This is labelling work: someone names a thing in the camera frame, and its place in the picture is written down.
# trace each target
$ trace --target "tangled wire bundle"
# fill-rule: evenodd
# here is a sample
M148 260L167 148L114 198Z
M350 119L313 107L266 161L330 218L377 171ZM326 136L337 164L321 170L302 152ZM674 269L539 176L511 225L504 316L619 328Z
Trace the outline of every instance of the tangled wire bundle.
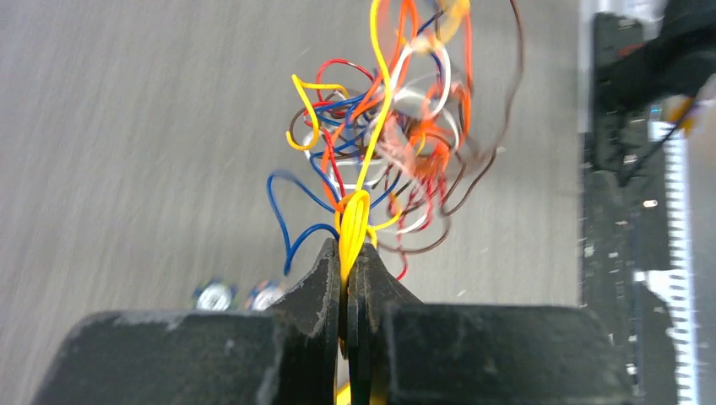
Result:
M509 1L518 32L518 67L507 94L502 130L489 148L477 148L476 140L470 138L473 80L469 0L437 1L435 14L423 24L418 21L415 3L403 0L396 31L398 39L390 63L386 63L377 39L377 21L387 12L388 1L374 0L371 42L378 64L375 73L353 62L333 59L318 69L315 83L304 82L293 75L304 107L290 121L286 140L293 149L305 154L322 180L328 202L312 193L290 172L276 171L268 177L268 198L285 242L284 274L288 275L298 247L317 230L326 230L339 241L344 286L366 237L375 247L401 256L403 270L398 280L407 273L406 255L429 251L447 239L450 216L464 205L495 161L497 147L507 134L510 110L523 76L522 23L516 0ZM410 20L411 27L407 35L406 19ZM453 65L445 47L460 27L464 33L464 82L453 77ZM429 55L436 64L436 80L427 91L418 90L416 80L405 82L410 58L416 53ZM357 69L371 81L371 87L365 93L352 95L341 84L322 84L323 72L335 64ZM309 100L306 89L315 90L317 102ZM326 90L332 92L324 95L322 92ZM406 110L404 106L410 104L414 108L407 111L411 109ZM449 105L455 106L457 114L450 111ZM295 136L298 121L309 128L309 133L302 139ZM320 140L325 146L316 151ZM457 160L460 170L448 186L446 169L451 159ZM342 166L358 169L355 183L344 182ZM451 196L466 176L468 167L472 166L480 167L481 172L469 184L466 193L457 202L452 202ZM375 172L370 179L367 178L369 171ZM314 224L291 243L274 198L273 181L277 177L294 182L319 206L332 213L334 225ZM380 186L382 194L371 201L368 190L376 191ZM401 195L407 200L402 204L398 199ZM381 204L387 209L389 220L378 225L369 224L370 212ZM411 213L417 213L412 216L417 216L413 221L408 220ZM443 222L442 235L436 241L420 249L403 247L403 235L421 232L435 219ZM379 231L395 234L397 245L389 246L379 240Z

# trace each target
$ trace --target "white strip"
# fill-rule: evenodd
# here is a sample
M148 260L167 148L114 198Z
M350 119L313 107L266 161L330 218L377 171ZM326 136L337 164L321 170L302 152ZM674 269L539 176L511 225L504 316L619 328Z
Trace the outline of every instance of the white strip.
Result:
M650 122L649 137L661 139L671 128L668 122ZM676 350L676 383L679 405L698 405L696 322L692 287L692 251L689 222L686 140L682 132L664 143L666 157L666 207L668 213L671 267L669 271L648 271L646 283L669 306L674 322L670 333Z

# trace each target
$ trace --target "black cable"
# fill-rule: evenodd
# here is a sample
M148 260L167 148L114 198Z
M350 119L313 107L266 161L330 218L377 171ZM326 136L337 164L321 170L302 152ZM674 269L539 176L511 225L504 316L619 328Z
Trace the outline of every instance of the black cable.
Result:
M686 107L686 109L684 110L683 114L681 114L681 116L679 116L679 119L676 120L676 122L674 123L674 126L671 127L669 132L666 135L664 135L664 137L661 138L654 146L652 146L652 148L644 156L637 159L637 161L634 162L633 165L631 165L631 169L629 171L627 171L627 172L624 172L623 170L619 171L619 186L620 187L626 186L627 183L632 179L632 177L634 177L637 174L637 172L642 168L642 166L644 166L644 163L646 163L647 160L649 160L659 149L664 147L664 143L666 143L666 141L671 139L671 137L676 132L676 129L678 129L681 125L683 125L684 121L686 121L687 117L689 117L689 114L691 114L691 112L693 111L694 107L696 107L696 105L697 105L696 98L690 99L689 104Z

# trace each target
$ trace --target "gray table surface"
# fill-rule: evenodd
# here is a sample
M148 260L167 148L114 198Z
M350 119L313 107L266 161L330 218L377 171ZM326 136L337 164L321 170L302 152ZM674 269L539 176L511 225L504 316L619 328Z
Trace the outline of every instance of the gray table surface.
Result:
M506 151L448 242L410 259L404 282L423 300L577 302L578 4L519 6L527 72ZM0 3L0 403L27 403L62 336L91 312L187 308L214 275L241 294L281 277L266 176L283 167L319 184L285 144L301 106L290 75L312 78L331 57L372 67L368 9ZM473 21L474 131L489 137L501 125L515 29L507 0L473 1ZM293 186L277 190L293 236L331 220ZM322 240L301 250L288 284ZM399 271L397 257L384 260Z

